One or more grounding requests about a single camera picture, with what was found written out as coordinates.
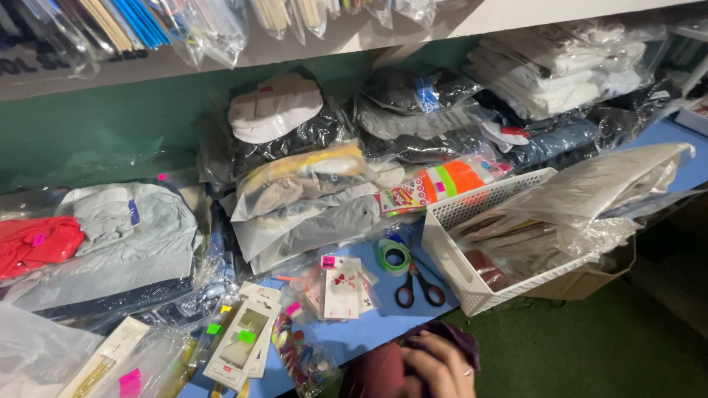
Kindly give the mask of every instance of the tape roll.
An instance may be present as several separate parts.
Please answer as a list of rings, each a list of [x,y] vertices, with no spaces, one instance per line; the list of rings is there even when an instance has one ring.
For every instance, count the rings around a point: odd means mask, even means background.
[[[400,261],[393,264],[388,260],[391,257],[399,258]],[[411,265],[411,252],[404,244],[391,239],[381,239],[379,241],[379,261],[381,267],[390,276],[403,276],[406,275]]]

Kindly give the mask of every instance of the red clothing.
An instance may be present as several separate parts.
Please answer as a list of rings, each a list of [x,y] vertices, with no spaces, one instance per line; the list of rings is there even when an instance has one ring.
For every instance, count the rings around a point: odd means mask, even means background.
[[[84,240],[71,216],[0,222],[0,280],[74,255]]]

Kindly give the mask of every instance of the hand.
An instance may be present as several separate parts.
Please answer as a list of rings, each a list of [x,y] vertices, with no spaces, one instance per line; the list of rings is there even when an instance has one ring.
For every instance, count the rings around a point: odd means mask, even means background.
[[[452,343],[428,331],[411,339],[424,345],[427,352],[401,349],[405,364],[411,366],[416,375],[406,377],[396,397],[420,398],[423,386],[427,385],[433,398],[476,398],[474,369]]]

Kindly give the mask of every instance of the green tape roll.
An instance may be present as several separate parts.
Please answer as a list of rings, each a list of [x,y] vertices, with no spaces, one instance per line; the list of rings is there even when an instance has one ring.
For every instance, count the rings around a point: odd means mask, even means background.
[[[386,257],[392,253],[400,253],[403,257],[403,262],[397,266],[388,262]],[[408,272],[408,268],[411,265],[411,251],[408,250],[406,245],[397,241],[392,241],[391,239],[381,239],[379,241],[379,261],[381,262],[381,267],[384,271],[386,271],[386,273],[390,276],[399,277]]]

